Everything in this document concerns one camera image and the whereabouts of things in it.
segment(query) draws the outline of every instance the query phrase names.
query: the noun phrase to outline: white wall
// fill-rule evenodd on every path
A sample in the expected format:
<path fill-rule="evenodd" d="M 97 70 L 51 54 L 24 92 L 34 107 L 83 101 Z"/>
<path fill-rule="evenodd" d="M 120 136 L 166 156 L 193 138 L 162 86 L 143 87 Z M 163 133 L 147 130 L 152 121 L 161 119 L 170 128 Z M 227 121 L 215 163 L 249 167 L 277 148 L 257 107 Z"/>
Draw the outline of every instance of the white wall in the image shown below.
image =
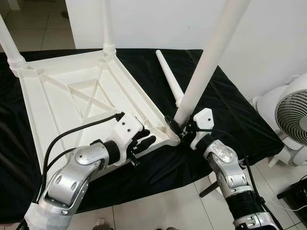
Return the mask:
<path fill-rule="evenodd" d="M 112 0 L 118 48 L 203 48 L 224 0 Z M 66 0 L 77 48 L 102 47 L 100 0 Z M 220 65 L 247 97 L 307 71 L 307 1 L 253 0 Z"/>

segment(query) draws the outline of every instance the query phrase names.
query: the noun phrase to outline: black cable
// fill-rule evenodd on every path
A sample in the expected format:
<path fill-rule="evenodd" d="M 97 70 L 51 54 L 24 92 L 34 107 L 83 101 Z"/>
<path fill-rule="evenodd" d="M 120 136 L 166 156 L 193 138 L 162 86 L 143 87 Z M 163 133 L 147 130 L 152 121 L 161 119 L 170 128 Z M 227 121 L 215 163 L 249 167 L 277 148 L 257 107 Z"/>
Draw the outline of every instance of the black cable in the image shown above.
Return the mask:
<path fill-rule="evenodd" d="M 227 133 L 225 131 L 222 131 L 222 130 L 218 130 L 218 129 L 201 129 L 201 128 L 198 128 L 197 131 L 200 131 L 200 132 L 218 132 L 218 133 L 222 133 L 222 134 L 225 134 L 227 135 L 228 137 L 230 137 L 232 140 L 234 140 L 237 145 L 240 147 L 241 151 L 242 151 L 242 154 L 244 156 L 244 160 L 245 160 L 245 164 L 246 164 L 246 168 L 248 170 L 248 174 L 249 174 L 249 177 L 250 177 L 250 181 L 251 181 L 251 184 L 252 184 L 252 187 L 254 189 L 254 192 L 257 196 L 257 198 L 259 200 L 263 200 L 263 198 L 259 195 L 259 192 L 257 190 L 257 187 L 256 187 L 256 184 L 255 184 L 255 180 L 254 180 L 254 177 L 253 177 L 253 173 L 251 172 L 251 169 L 250 169 L 250 164 L 249 164 L 249 161 L 248 161 L 248 157 L 244 151 L 244 148 L 243 146 L 241 145 L 241 143 L 234 137 L 232 136 L 230 133 Z M 281 224 L 279 223 L 279 221 L 277 220 L 277 218 L 274 216 L 274 214 L 270 211 L 270 209 L 262 202 L 261 205 L 263 206 L 263 208 L 272 216 L 272 219 L 274 220 L 275 224 L 277 225 L 277 227 L 280 229 L 280 230 L 283 230 Z"/>
<path fill-rule="evenodd" d="M 305 177 L 307 177 L 307 174 L 305 176 L 303 176 L 299 181 L 303 180 Z"/>
<path fill-rule="evenodd" d="M 47 148 L 47 151 L 46 151 L 46 154 L 45 154 L 45 158 L 44 158 L 44 166 L 43 166 L 43 174 L 42 174 L 42 186 L 41 186 L 41 190 L 40 190 L 40 193 L 37 197 L 37 200 L 41 197 L 42 193 L 44 192 L 45 188 L 46 188 L 46 182 L 47 182 L 47 166 L 48 166 L 48 160 L 49 160 L 49 156 L 50 156 L 50 153 L 51 153 L 51 150 L 53 148 L 53 146 L 56 144 L 56 142 L 58 140 L 60 140 L 61 138 L 63 138 L 64 136 L 68 135 L 68 134 L 71 134 L 73 132 L 77 132 L 77 131 L 80 131 L 82 129 L 85 129 L 85 128 L 88 128 L 88 127 L 91 127 L 91 126 L 95 126 L 95 125 L 98 125 L 100 123 L 103 123 L 103 122 L 106 122 L 106 121 L 109 121 L 113 118 L 119 118 L 119 117 L 122 117 L 123 116 L 123 113 L 120 113 L 120 114 L 114 114 L 112 116 L 109 116 L 105 119 L 102 119 L 102 120 L 99 120 L 99 121 L 94 121 L 94 122 L 91 122 L 89 124 L 86 124 L 86 125 L 83 125 L 83 126 L 80 126 L 80 127 L 77 127 L 77 128 L 73 128 L 71 130 L 68 130 L 60 135 L 58 135 L 56 138 L 53 139 L 53 141 L 50 143 L 50 145 L 48 146 Z"/>
<path fill-rule="evenodd" d="M 64 156 L 65 154 L 67 154 L 67 153 L 73 151 L 74 149 L 75 149 L 75 148 L 65 150 L 64 152 L 62 152 L 61 154 L 59 154 L 58 156 L 56 156 L 56 157 L 52 160 L 52 162 L 50 162 L 49 165 L 47 166 L 47 172 L 48 172 L 48 170 L 51 168 L 51 166 L 54 165 L 54 163 L 55 163 L 58 159 L 60 159 L 60 158 L 61 158 L 62 156 Z"/>
<path fill-rule="evenodd" d="M 63 138 L 64 136 L 68 135 L 68 134 L 71 134 L 73 132 L 77 132 L 77 131 L 80 131 L 82 129 L 85 129 L 85 128 L 88 128 L 88 127 L 91 127 L 91 126 L 95 126 L 95 125 L 98 125 L 100 123 L 103 123 L 103 122 L 106 122 L 106 121 L 109 121 L 113 118 L 115 118 L 117 121 L 119 119 L 121 119 L 123 117 L 124 113 L 120 113 L 120 114 L 114 114 L 112 116 L 109 116 L 105 119 L 102 119 L 102 120 L 99 120 L 99 121 L 94 121 L 94 122 L 91 122 L 89 124 L 86 124 L 86 125 L 83 125 L 83 126 L 80 126 L 80 127 L 77 127 L 77 128 L 73 128 L 71 130 L 68 130 L 60 135 L 58 135 L 56 138 L 53 139 L 53 141 L 49 144 L 48 148 L 47 148 L 47 151 L 46 151 L 46 154 L 45 154 L 45 158 L 44 158 L 44 165 L 43 165 L 43 173 L 42 173 L 42 185 L 40 187 L 40 189 L 38 189 L 38 191 L 34 194 L 33 196 L 33 199 L 32 199 L 32 203 L 37 203 L 39 198 L 41 197 L 42 193 L 44 192 L 45 188 L 46 188 L 46 182 L 47 182 L 47 172 L 48 170 L 51 168 L 51 166 L 60 158 L 62 157 L 63 155 L 67 154 L 68 152 L 74 150 L 74 148 L 72 149 L 68 149 L 64 152 L 62 152 L 61 154 L 59 154 L 56 158 L 54 158 L 52 160 L 52 162 L 50 164 L 48 164 L 48 160 L 49 160 L 49 156 L 50 156 L 50 153 L 51 153 L 51 150 L 53 148 L 53 146 L 56 144 L 56 142 L 58 140 L 60 140 L 61 138 Z M 26 224 L 26 221 L 25 219 L 23 218 L 22 221 L 19 223 L 19 225 L 17 226 L 16 230 L 24 230 L 22 227 L 25 227 L 27 229 L 27 224 Z"/>

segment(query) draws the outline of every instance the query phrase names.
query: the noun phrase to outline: white fan stand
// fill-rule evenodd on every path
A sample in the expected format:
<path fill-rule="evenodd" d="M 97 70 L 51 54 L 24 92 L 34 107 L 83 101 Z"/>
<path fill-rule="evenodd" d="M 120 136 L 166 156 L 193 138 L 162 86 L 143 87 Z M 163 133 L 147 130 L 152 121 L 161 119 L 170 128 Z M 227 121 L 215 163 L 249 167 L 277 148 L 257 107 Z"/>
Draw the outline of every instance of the white fan stand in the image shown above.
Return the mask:
<path fill-rule="evenodd" d="M 279 136 L 285 147 L 269 161 L 269 167 L 272 168 L 278 161 L 292 166 L 307 166 L 307 146 L 291 139 L 282 131 L 276 121 L 276 110 L 280 101 L 288 95 L 303 91 L 307 88 L 307 73 L 298 76 L 287 85 L 277 87 L 266 94 L 254 97 L 252 105 L 269 124 L 274 132 Z"/>
<path fill-rule="evenodd" d="M 205 90 L 228 41 L 250 0 L 228 0 L 215 31 L 188 85 L 175 120 L 184 126 Z M 123 111 L 135 115 L 157 140 L 144 155 L 179 139 L 168 128 L 163 114 L 116 57 L 110 0 L 102 0 L 104 45 L 102 51 L 26 62 L 0 19 L 0 43 L 14 75 L 20 79 L 40 167 L 50 142 L 74 127 Z M 104 141 L 115 121 L 96 125 L 62 138 L 53 148 L 51 161 L 69 148 Z M 67 162 L 61 158 L 48 177 Z M 115 166 L 103 171 L 106 174 Z"/>

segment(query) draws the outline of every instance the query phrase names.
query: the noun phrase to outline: white tape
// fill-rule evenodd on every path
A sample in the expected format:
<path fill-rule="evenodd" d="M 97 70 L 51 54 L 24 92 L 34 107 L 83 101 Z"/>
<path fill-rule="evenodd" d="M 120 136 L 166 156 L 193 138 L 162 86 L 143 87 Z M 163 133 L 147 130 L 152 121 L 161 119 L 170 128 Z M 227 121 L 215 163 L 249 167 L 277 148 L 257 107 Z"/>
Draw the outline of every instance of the white tape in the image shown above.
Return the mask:
<path fill-rule="evenodd" d="M 38 204 L 31 203 L 24 219 L 30 230 L 65 230 L 68 228 L 72 216 L 54 214 Z"/>

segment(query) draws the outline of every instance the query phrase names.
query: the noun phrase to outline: white floor tile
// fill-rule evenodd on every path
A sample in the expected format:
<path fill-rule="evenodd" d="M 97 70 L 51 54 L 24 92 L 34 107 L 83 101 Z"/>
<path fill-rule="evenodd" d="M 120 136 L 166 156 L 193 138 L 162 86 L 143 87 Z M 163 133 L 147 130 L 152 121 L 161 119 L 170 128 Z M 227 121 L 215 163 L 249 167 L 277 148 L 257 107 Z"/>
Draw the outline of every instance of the white floor tile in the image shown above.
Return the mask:
<path fill-rule="evenodd" d="M 193 184 L 114 206 L 116 230 L 212 230 Z"/>
<path fill-rule="evenodd" d="M 112 207 L 75 214 L 68 230 L 92 230 L 98 218 L 105 218 L 110 227 L 114 228 Z"/>
<path fill-rule="evenodd" d="M 55 12 L 61 13 L 62 11 L 65 10 L 67 10 L 65 0 L 56 0 L 50 8 L 50 13 L 55 13 Z"/>
<path fill-rule="evenodd" d="M 16 230 L 19 223 L 4 227 L 5 230 Z"/>
<path fill-rule="evenodd" d="M 19 51 L 40 50 L 44 29 L 11 29 L 10 33 Z"/>
<path fill-rule="evenodd" d="M 51 12 L 47 22 L 47 29 L 70 28 L 69 19 L 64 18 L 60 11 Z"/>
<path fill-rule="evenodd" d="M 284 208 L 291 209 L 283 199 L 280 199 L 279 201 Z M 286 212 L 288 213 L 288 215 L 290 216 L 294 224 L 298 224 L 299 222 L 301 222 L 301 220 L 296 215 L 296 212 L 289 211 L 289 210 L 286 210 Z"/>
<path fill-rule="evenodd" d="M 45 29 L 49 10 L 21 9 L 10 11 L 5 19 L 8 29 Z"/>
<path fill-rule="evenodd" d="M 298 230 L 307 230 L 307 227 L 301 222 L 296 225 Z"/>
<path fill-rule="evenodd" d="M 74 48 L 71 29 L 46 29 L 42 50 Z"/>
<path fill-rule="evenodd" d="M 208 177 L 194 182 L 198 194 L 207 188 L 211 183 Z M 216 190 L 201 199 L 215 230 L 234 229 L 233 217 L 223 196 Z"/>
<path fill-rule="evenodd" d="M 268 167 L 269 159 L 259 161 L 256 166 L 264 176 L 275 194 L 283 192 L 291 184 L 298 182 L 302 176 L 307 174 L 306 166 L 293 167 L 278 162 L 273 168 Z"/>
<path fill-rule="evenodd" d="M 286 230 L 297 230 L 297 227 L 296 226 L 292 226 L 292 227 L 290 227 L 290 228 L 288 228 Z"/>
<path fill-rule="evenodd" d="M 21 10 L 33 10 L 33 11 L 43 11 L 49 12 L 50 8 L 55 4 L 54 1 L 36 1 L 36 0 L 26 0 L 21 5 Z"/>

